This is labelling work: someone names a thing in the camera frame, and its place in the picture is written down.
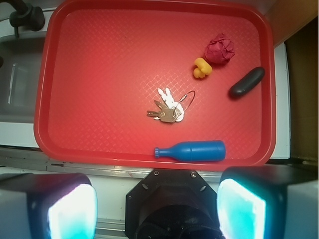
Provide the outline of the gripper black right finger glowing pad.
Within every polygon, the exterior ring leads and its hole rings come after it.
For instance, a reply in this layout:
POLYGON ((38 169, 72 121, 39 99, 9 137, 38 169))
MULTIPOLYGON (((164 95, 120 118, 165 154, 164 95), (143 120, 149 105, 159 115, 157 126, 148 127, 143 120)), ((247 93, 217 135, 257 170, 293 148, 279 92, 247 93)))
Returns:
POLYGON ((217 212, 227 239, 317 239, 318 168, 230 167, 220 179, 217 212))

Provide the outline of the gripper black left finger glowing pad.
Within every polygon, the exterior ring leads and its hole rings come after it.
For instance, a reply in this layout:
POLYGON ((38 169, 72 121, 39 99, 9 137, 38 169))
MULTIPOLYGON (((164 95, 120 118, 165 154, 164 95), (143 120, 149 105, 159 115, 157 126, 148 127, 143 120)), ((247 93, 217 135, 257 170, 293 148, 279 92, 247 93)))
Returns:
POLYGON ((92 239, 97 193, 81 173, 0 176, 2 239, 92 239))

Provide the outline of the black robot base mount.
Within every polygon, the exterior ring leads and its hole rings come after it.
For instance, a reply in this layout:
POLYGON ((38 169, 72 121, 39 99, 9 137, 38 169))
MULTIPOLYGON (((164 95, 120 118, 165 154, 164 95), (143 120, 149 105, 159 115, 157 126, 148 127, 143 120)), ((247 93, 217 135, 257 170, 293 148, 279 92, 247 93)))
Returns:
POLYGON ((217 193, 194 170, 154 169, 127 195, 130 239, 221 239, 217 193))

